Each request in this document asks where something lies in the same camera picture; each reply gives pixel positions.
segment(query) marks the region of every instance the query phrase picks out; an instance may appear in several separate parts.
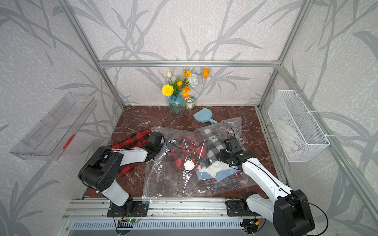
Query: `clear plastic bag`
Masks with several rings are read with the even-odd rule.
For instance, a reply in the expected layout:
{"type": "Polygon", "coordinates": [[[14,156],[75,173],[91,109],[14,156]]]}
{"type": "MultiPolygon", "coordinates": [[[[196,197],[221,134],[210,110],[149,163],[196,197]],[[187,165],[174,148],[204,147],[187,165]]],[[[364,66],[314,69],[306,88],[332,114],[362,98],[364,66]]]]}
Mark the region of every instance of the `clear plastic bag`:
{"type": "Polygon", "coordinates": [[[236,136],[242,145],[241,117],[194,132],[160,126],[152,130],[163,133],[166,140],[155,160],[146,163],[143,201],[213,197],[256,185],[246,174],[216,159],[220,149],[226,148],[224,140],[228,137],[236,136]]]}

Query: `brown marble surface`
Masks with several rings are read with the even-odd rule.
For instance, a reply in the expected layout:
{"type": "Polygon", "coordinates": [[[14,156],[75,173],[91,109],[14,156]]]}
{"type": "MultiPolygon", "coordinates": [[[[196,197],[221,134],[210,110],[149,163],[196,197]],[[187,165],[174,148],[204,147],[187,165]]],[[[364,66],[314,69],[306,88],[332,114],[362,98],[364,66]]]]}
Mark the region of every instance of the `brown marble surface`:
{"type": "MultiPolygon", "coordinates": [[[[261,164],[272,174],[277,176],[264,134],[261,130],[255,108],[253,106],[205,106],[213,112],[213,119],[221,120],[242,117],[242,139],[245,148],[253,152],[261,164]]],[[[153,126],[162,126],[174,129],[194,131],[200,127],[210,125],[210,122],[197,122],[193,114],[201,110],[203,106],[197,106],[194,110],[186,110],[179,115],[174,115],[169,111],[168,106],[127,106],[119,119],[119,122],[110,139],[109,146],[128,138],[133,133],[150,129],[153,126]]],[[[144,185],[145,164],[141,163],[131,169],[124,176],[118,176],[118,183],[128,193],[135,197],[141,197],[144,185]]],[[[266,194],[258,186],[251,186],[241,190],[217,194],[214,197],[239,197],[248,191],[255,191],[262,197],[266,194]]],[[[93,189],[87,189],[85,196],[100,196],[93,189]]]]}

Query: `white rose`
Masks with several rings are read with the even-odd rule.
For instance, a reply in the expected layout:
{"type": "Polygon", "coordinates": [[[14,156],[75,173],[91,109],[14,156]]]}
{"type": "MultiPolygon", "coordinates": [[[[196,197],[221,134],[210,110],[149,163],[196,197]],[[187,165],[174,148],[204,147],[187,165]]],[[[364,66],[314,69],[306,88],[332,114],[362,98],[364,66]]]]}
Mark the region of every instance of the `white rose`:
{"type": "Polygon", "coordinates": [[[189,82],[189,85],[193,88],[195,88],[197,85],[198,85],[198,76],[196,74],[191,74],[189,77],[188,77],[188,82],[189,82]]]}

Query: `glass jar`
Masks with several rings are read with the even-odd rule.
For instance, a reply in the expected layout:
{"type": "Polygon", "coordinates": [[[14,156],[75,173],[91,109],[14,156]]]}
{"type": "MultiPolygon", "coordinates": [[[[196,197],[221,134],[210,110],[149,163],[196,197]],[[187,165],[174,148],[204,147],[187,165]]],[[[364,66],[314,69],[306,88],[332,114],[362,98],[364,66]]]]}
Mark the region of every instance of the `glass jar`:
{"type": "Polygon", "coordinates": [[[184,98],[181,93],[174,94],[168,98],[169,109],[173,114],[181,114],[184,112],[184,98]]]}

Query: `red tape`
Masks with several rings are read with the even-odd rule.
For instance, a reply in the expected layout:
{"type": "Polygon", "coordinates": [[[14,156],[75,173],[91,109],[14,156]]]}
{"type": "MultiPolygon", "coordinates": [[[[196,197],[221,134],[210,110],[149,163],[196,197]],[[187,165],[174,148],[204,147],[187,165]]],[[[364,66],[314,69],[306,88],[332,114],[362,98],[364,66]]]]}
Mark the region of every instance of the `red tape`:
{"type": "Polygon", "coordinates": [[[70,144],[70,142],[72,141],[72,139],[75,137],[76,134],[73,134],[67,141],[67,143],[63,146],[62,150],[66,149],[68,147],[68,145],[70,144]]]}

